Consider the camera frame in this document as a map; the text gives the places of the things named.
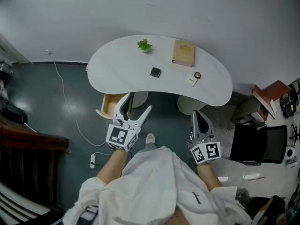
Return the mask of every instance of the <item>dark green floor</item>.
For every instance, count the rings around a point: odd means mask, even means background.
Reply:
[[[111,150],[107,145],[94,147],[79,134],[53,64],[14,65],[13,70],[15,74],[8,86],[8,96],[13,104],[27,113],[28,124],[41,133],[70,139],[72,153],[60,158],[57,181],[58,205],[68,209],[76,202],[81,184],[98,172],[97,167],[90,169],[91,154],[97,151],[111,153]],[[66,96],[82,132],[93,143],[101,144],[111,122],[95,112],[101,108],[103,94],[90,85],[85,66],[58,65],[58,70],[65,81]],[[153,92],[146,104],[133,110],[135,117],[148,105],[153,105],[132,149],[133,154],[144,147],[146,135],[152,132],[156,135],[158,147],[165,145],[188,162],[190,154],[185,151],[185,141],[189,135],[189,117],[177,110],[177,98],[177,95]],[[97,163],[102,165],[108,158],[96,155]]]

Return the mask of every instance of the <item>white cable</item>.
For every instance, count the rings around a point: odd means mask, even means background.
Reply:
[[[62,91],[63,91],[64,97],[65,97],[65,101],[66,101],[66,103],[67,103],[67,107],[68,107],[69,111],[74,115],[74,118],[75,118],[76,125],[77,125],[77,128],[78,128],[79,133],[84,137],[84,139],[85,139],[86,141],[88,141],[88,142],[89,142],[90,144],[92,144],[93,146],[96,146],[96,147],[101,147],[101,146],[103,146],[106,142],[104,142],[104,143],[102,143],[102,144],[100,144],[100,145],[93,144],[93,143],[90,142],[90,141],[87,139],[87,137],[81,132],[81,130],[80,130],[80,128],[79,128],[78,121],[77,121],[76,114],[75,114],[75,113],[72,111],[72,109],[70,108],[68,99],[67,99],[67,97],[66,97],[64,80],[63,80],[63,78],[61,77],[60,73],[58,72],[57,66],[56,66],[56,63],[55,63],[54,60],[53,60],[53,63],[54,63],[54,65],[55,65],[56,73],[58,74],[58,76],[60,77],[61,82],[62,82]]]

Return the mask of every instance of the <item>office chair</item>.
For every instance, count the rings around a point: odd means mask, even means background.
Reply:
[[[261,163],[280,164],[287,144],[286,125],[255,127],[236,124],[229,159],[244,165],[258,166]]]

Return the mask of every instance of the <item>electrical outlet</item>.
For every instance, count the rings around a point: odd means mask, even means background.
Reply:
[[[96,156],[94,154],[92,154],[90,156],[90,168],[95,168],[95,163],[96,163]]]

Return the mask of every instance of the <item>white tabletop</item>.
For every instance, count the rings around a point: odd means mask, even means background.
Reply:
[[[136,44],[147,39],[153,45],[151,53],[143,53]],[[88,79],[98,91],[106,94],[156,91],[184,95],[211,106],[228,102],[232,81],[226,68],[199,47],[195,48],[192,67],[171,62],[174,42],[172,37],[134,35],[113,40],[91,57]],[[150,75],[153,67],[162,70],[159,78]],[[201,73],[192,87],[186,82],[189,75]]]

